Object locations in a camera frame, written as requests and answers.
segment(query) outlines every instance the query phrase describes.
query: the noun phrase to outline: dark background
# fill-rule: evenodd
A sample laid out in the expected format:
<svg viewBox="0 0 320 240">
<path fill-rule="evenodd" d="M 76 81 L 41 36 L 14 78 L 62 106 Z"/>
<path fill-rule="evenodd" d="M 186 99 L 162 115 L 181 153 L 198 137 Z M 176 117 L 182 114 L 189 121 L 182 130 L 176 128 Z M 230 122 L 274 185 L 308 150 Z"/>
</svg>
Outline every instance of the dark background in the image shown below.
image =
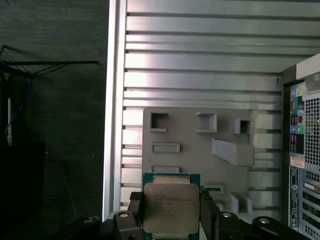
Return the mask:
<svg viewBox="0 0 320 240">
<path fill-rule="evenodd" d="M 108 0 L 0 1 L 0 45 L 22 51 L 7 50 L 17 61 L 99 61 L 34 81 L 26 121 L 46 143 L 43 206 L 7 239 L 44 239 L 102 215 L 108 12 Z"/>
</svg>

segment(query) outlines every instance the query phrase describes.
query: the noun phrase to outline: dark wall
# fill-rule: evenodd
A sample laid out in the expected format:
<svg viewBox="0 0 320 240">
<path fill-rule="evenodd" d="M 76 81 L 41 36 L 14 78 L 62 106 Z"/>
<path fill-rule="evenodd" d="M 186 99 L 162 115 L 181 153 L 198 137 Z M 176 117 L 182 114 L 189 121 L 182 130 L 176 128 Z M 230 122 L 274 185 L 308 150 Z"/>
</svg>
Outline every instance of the dark wall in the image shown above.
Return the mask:
<svg viewBox="0 0 320 240">
<path fill-rule="evenodd" d="M 10 239 L 43 239 L 75 216 L 102 214 L 108 7 L 107 0 L 0 1 L 0 45 L 19 50 L 7 50 L 16 60 L 100 62 L 34 80 L 26 121 L 46 143 L 43 206 Z"/>
</svg>

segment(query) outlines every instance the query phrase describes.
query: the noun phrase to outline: label sticker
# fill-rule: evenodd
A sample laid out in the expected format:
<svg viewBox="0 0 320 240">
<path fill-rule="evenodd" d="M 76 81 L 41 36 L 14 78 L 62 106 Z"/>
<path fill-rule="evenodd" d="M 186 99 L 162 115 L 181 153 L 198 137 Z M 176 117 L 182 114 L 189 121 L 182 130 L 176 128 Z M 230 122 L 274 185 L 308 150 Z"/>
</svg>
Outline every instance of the label sticker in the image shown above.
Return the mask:
<svg viewBox="0 0 320 240">
<path fill-rule="evenodd" d="M 302 157 L 291 156 L 290 157 L 290 165 L 293 167 L 304 169 L 305 168 L 305 159 Z"/>
<path fill-rule="evenodd" d="M 289 167 L 289 227 L 296 228 L 299 226 L 298 209 L 299 209 L 299 168 Z"/>
</svg>

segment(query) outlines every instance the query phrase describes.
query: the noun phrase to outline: perforated metal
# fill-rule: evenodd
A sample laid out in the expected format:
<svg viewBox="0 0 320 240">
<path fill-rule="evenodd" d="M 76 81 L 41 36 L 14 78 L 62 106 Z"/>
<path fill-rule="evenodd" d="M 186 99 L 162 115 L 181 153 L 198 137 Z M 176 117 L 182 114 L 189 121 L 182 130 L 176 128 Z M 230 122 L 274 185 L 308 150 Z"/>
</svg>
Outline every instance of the perforated metal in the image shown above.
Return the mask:
<svg viewBox="0 0 320 240">
<path fill-rule="evenodd" d="M 304 226 L 303 230 L 313 239 L 320 240 L 320 233 L 316 232 L 312 228 L 308 227 L 307 225 Z"/>
<path fill-rule="evenodd" d="M 320 166 L 320 98 L 305 101 L 305 161 Z"/>
</svg>

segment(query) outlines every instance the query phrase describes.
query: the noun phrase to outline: ribbed metal panel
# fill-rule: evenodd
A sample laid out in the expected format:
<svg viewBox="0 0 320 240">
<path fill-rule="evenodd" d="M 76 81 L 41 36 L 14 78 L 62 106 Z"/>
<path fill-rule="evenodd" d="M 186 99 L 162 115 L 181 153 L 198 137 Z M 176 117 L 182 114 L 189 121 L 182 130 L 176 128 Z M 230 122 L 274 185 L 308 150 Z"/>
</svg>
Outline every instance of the ribbed metal panel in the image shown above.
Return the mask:
<svg viewBox="0 0 320 240">
<path fill-rule="evenodd" d="M 126 186 L 141 183 L 145 107 L 225 108 L 252 110 L 249 196 L 254 215 L 277 218 L 280 72 L 320 52 L 319 13 L 318 3 L 127 0 L 120 12 L 126 32 L 119 33 L 125 52 L 116 79 L 114 210 L 121 193 L 126 205 Z"/>
</svg>

